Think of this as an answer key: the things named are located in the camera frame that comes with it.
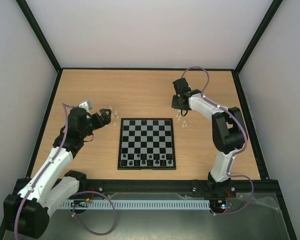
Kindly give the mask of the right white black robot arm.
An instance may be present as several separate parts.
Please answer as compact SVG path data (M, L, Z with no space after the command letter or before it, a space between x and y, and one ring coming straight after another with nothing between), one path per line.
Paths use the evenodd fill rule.
M196 111L211 120L212 141L217 152L213 168L208 173L206 188L212 196L219 196L231 187L231 169L236 155L247 148L248 136L241 110L220 105L198 89L177 90L171 107Z

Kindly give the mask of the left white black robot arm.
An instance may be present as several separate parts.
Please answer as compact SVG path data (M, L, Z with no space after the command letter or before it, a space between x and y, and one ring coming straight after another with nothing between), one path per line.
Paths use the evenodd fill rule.
M59 183L56 181L84 146L86 137L111 122L112 113L103 108L92 114L90 107L83 104L68 108L63 105L65 125L46 161L21 190L9 194L3 202L5 227L17 240L20 235L40 238L62 203L87 185L87 176L77 171L69 172Z

